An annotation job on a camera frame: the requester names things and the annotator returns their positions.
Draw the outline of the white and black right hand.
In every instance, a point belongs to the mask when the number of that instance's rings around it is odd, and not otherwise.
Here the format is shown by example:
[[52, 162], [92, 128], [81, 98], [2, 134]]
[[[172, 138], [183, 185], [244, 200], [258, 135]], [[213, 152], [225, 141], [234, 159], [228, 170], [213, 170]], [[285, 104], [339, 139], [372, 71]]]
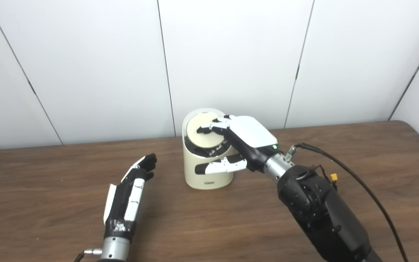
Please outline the white and black right hand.
[[224, 137], [238, 153], [221, 160], [198, 164], [198, 175], [220, 174], [248, 169], [265, 173], [270, 159], [281, 153], [278, 140], [251, 116], [225, 115], [201, 125], [197, 133], [214, 132]]

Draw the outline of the white and black left hand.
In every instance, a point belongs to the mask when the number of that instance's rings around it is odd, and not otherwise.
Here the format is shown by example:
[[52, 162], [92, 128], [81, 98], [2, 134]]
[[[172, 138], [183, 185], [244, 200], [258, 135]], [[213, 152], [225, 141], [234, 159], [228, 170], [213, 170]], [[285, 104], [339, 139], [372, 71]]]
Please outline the white and black left hand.
[[145, 155], [130, 166], [120, 184], [110, 184], [103, 216], [104, 239], [116, 237], [131, 242], [144, 185], [153, 178], [156, 163], [156, 154]]

